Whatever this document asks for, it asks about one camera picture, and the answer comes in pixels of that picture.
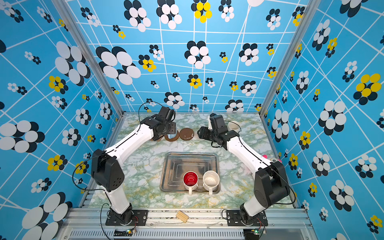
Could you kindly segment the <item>scratched brown round coaster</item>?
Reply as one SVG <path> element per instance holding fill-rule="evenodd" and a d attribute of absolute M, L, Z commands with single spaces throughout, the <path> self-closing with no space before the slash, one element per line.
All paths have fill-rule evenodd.
<path fill-rule="evenodd" d="M 190 141 L 190 140 L 192 140 L 194 138 L 194 136 L 195 136 L 195 132 L 191 128 L 183 128 L 183 129 L 180 130 L 179 137 L 183 141 Z"/>

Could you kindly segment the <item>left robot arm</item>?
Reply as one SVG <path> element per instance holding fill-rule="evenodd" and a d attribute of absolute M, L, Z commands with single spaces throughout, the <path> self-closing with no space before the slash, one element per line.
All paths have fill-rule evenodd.
<path fill-rule="evenodd" d="M 125 174 L 122 166 L 128 157 L 149 140 L 156 141 L 168 134 L 176 133 L 174 119 L 176 113 L 168 107 L 161 107 L 158 114 L 139 121 L 130 134 L 105 149 L 96 150 L 92 156 L 91 176 L 110 202 L 110 214 L 118 225 L 128 225 L 136 220 L 132 204 L 128 201 L 123 181 Z"/>

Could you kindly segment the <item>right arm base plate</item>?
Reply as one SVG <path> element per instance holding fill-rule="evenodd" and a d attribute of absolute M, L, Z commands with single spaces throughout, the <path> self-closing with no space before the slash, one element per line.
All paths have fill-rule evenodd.
<path fill-rule="evenodd" d="M 268 220 L 265 211 L 250 217 L 245 211 L 226 210 L 223 214 L 229 227 L 267 227 Z"/>

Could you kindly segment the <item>red inside mug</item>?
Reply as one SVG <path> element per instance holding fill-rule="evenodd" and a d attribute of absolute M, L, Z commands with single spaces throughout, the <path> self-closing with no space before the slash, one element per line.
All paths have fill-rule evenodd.
<path fill-rule="evenodd" d="M 199 177 L 197 173 L 193 171 L 186 172 L 183 176 L 183 183 L 185 189 L 192 195 L 193 191 L 198 188 Z"/>

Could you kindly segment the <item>dark brown round coaster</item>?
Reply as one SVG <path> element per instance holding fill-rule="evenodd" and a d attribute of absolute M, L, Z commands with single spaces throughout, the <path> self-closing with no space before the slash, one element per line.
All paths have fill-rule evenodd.
<path fill-rule="evenodd" d="M 174 142 L 174 141 L 178 140 L 179 136 L 180 136 L 180 133 L 179 133 L 179 131 L 177 131 L 175 134 L 165 135 L 165 139 L 169 142 Z"/>

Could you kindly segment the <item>white mug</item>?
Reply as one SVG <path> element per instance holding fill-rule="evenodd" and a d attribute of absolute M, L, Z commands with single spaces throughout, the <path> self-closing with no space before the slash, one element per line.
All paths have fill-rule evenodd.
<path fill-rule="evenodd" d="M 239 133 L 241 131 L 241 126 L 236 121 L 229 121 L 228 122 L 228 129 L 229 129 L 229 131 L 235 131 L 236 133 Z"/>
<path fill-rule="evenodd" d="M 213 195 L 220 183 L 220 176 L 215 171 L 207 171 L 203 175 L 203 188 L 208 191 L 209 196 Z"/>

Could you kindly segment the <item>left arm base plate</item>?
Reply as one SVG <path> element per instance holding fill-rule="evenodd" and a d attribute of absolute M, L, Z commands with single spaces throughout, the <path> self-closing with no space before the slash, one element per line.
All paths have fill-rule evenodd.
<path fill-rule="evenodd" d="M 145 226 L 148 219 L 148 210 L 128 210 L 123 214 L 108 211 L 106 226 Z"/>

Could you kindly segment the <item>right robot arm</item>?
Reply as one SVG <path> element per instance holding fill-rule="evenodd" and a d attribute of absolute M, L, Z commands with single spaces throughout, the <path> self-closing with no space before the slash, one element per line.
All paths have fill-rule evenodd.
<path fill-rule="evenodd" d="M 198 136 L 216 148 L 224 148 L 235 155 L 251 171 L 254 178 L 252 197 L 240 206 L 240 217 L 245 225 L 252 225 L 263 217 L 266 209 L 289 196 L 285 167 L 279 161 L 273 162 L 252 149 L 234 130 L 228 130 L 222 115 L 215 113 L 208 117 L 209 126 L 200 127 Z"/>

